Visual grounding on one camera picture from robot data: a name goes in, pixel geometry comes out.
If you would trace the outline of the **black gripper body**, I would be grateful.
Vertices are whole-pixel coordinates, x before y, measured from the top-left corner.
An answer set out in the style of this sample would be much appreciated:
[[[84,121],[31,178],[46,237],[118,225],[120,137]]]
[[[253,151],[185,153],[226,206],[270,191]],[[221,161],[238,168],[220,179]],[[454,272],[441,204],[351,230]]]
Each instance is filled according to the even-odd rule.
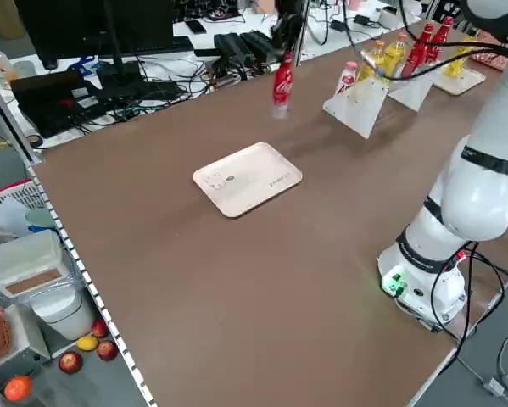
[[[302,14],[303,0],[277,0],[277,14],[279,17],[292,14]]]

